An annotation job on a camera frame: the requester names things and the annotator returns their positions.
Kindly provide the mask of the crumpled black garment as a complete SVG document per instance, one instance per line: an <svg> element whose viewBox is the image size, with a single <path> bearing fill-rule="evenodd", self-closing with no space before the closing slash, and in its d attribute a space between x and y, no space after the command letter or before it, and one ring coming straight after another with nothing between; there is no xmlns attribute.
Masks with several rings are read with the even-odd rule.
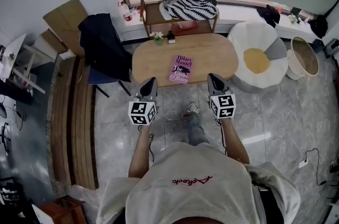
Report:
<svg viewBox="0 0 339 224"><path fill-rule="evenodd" d="M256 10L259 16L264 18L266 23L272 26L273 28L275 28L276 25L279 24L280 13L276 8L267 4L266 7L258 7Z"/></svg>

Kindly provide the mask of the small cardboard box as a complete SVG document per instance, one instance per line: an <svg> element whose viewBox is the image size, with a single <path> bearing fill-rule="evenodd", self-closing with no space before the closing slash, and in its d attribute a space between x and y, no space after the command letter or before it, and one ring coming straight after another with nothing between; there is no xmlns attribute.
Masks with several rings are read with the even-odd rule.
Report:
<svg viewBox="0 0 339 224"><path fill-rule="evenodd" d="M50 30L47 29L40 34L42 38L57 52L57 54L66 53L66 45Z"/></svg>

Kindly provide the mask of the pink book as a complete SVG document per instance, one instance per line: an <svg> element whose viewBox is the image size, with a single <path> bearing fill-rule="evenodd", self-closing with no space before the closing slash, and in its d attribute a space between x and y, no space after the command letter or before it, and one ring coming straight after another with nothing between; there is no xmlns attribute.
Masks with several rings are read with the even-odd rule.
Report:
<svg viewBox="0 0 339 224"><path fill-rule="evenodd" d="M193 59L186 56L175 56L168 80L175 83L187 84L191 75Z"/></svg>

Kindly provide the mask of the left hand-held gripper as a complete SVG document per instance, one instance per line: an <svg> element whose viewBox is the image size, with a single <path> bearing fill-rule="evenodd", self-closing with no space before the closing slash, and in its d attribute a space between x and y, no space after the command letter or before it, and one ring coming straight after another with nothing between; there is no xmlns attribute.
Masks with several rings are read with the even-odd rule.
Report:
<svg viewBox="0 0 339 224"><path fill-rule="evenodd" d="M154 120L158 109L156 98L158 81L156 77L144 80L136 93L136 97L129 102L128 116L133 125L149 126Z"/></svg>

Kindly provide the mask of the person's grey shirt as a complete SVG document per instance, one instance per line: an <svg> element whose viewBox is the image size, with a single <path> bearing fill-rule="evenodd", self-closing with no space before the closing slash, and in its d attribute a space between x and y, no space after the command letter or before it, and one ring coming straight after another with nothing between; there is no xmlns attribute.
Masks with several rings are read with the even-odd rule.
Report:
<svg viewBox="0 0 339 224"><path fill-rule="evenodd" d="M272 163L242 164L216 147L175 142L159 153L142 178L113 178L102 196L96 223L172 224L203 217L223 224L291 224L301 204L296 186Z"/></svg>

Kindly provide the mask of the person's right jeans leg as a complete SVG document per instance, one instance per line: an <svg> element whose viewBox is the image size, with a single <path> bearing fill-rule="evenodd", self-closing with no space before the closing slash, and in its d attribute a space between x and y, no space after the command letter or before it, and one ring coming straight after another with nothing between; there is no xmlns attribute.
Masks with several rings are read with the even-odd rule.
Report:
<svg viewBox="0 0 339 224"><path fill-rule="evenodd" d="M203 127L201 126L199 114L196 112L189 112L187 118L189 144L192 146L197 146L202 143L209 144L210 142L205 135Z"/></svg>

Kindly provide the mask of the clear bottle red label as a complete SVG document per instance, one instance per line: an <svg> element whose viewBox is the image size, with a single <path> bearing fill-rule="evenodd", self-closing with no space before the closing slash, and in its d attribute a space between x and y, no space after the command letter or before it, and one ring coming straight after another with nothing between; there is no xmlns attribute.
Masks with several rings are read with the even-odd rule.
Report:
<svg viewBox="0 0 339 224"><path fill-rule="evenodd" d="M129 22L132 20L132 15L130 13L129 7L124 1L118 3L119 11L122 14L125 21Z"/></svg>

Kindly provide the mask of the red wooden stool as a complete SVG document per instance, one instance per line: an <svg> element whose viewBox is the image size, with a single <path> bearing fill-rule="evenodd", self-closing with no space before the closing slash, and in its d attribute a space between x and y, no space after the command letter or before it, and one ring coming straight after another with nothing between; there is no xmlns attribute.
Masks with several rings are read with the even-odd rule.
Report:
<svg viewBox="0 0 339 224"><path fill-rule="evenodd" d="M39 209L50 216L54 224L87 224L82 208L84 203L65 195L39 206Z"/></svg>

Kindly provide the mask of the white desk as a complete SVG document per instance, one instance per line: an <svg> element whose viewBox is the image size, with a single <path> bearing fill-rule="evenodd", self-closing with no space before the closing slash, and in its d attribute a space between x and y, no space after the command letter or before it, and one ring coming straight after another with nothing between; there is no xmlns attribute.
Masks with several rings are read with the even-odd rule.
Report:
<svg viewBox="0 0 339 224"><path fill-rule="evenodd" d="M58 53L43 36L44 33L40 34L29 46L25 43L26 34L23 34L0 48L0 79L16 75L13 80L19 87L35 88L45 94L46 91L35 83L37 78L30 71L34 67L55 62Z"/></svg>

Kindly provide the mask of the silver black suitcase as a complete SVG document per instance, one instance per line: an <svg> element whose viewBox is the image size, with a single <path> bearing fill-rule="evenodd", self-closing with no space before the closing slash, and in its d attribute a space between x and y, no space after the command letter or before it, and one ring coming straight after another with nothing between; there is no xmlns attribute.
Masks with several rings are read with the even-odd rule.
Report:
<svg viewBox="0 0 339 224"><path fill-rule="evenodd" d="M332 39L324 49L326 58L329 58L339 52L339 39Z"/></svg>

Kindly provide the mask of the large cardboard sheet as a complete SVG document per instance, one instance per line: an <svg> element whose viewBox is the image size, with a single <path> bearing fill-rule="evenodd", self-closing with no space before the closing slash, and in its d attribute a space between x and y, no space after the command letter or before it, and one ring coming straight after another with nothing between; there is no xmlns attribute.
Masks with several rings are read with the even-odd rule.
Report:
<svg viewBox="0 0 339 224"><path fill-rule="evenodd" d="M69 0L45 14L43 19L74 55L84 57L84 49L79 44L78 26L87 17L88 13L80 0Z"/></svg>

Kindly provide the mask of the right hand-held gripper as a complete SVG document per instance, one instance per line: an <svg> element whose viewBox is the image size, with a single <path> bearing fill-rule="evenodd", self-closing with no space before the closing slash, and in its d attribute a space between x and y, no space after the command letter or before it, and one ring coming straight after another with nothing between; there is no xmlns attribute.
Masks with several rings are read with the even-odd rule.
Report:
<svg viewBox="0 0 339 224"><path fill-rule="evenodd" d="M217 74L208 74L209 107L217 119L233 118L236 110L235 94L225 94L229 81Z"/></svg>

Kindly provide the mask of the small potted white flowers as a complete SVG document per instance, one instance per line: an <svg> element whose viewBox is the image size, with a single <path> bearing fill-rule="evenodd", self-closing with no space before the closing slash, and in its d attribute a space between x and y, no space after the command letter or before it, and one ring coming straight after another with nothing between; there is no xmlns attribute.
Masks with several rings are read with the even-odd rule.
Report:
<svg viewBox="0 0 339 224"><path fill-rule="evenodd" d="M164 35L162 32L153 31L149 36L154 40L156 45L160 46L163 44Z"/></svg>

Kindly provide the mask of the wooden coffee table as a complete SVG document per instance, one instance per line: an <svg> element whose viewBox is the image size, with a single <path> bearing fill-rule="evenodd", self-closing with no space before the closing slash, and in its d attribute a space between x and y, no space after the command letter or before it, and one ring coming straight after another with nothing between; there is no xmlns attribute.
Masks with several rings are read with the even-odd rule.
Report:
<svg viewBox="0 0 339 224"><path fill-rule="evenodd" d="M238 68L235 48L227 38L216 33L192 34L176 37L173 44L164 41L158 46L154 40L142 43L132 56L133 78L139 84L156 77L159 87L177 85L168 78L178 55L193 60L190 84L206 82L209 73L229 79Z"/></svg>

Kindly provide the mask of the white flower-shaped floor cushion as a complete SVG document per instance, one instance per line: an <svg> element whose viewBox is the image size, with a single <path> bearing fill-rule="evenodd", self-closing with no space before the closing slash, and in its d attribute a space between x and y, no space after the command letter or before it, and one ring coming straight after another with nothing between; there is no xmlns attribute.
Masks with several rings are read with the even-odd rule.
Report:
<svg viewBox="0 0 339 224"><path fill-rule="evenodd" d="M260 21L234 25L228 40L238 57L238 68L231 81L249 93L278 86L288 69L287 48L276 30Z"/></svg>

